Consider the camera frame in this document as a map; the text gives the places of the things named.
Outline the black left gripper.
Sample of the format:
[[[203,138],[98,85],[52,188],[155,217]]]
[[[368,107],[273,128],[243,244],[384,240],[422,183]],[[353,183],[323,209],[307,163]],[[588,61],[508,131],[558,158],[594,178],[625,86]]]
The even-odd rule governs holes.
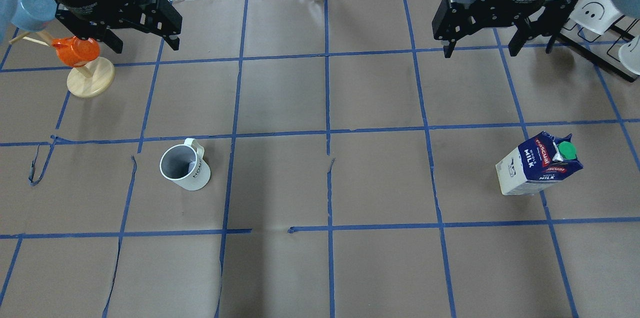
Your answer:
[[[169,0],[55,0],[55,18],[74,36],[103,42],[121,54],[124,43],[117,29],[135,29],[153,34],[173,50],[180,47],[182,15]]]

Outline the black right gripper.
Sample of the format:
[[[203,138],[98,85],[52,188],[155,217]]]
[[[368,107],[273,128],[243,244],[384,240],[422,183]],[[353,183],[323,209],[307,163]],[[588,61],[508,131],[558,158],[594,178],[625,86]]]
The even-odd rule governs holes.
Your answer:
[[[550,36],[568,7],[569,0],[441,0],[432,20],[433,37],[443,41],[448,59],[463,37],[480,29],[516,26],[508,44],[510,57],[515,57],[534,37]]]

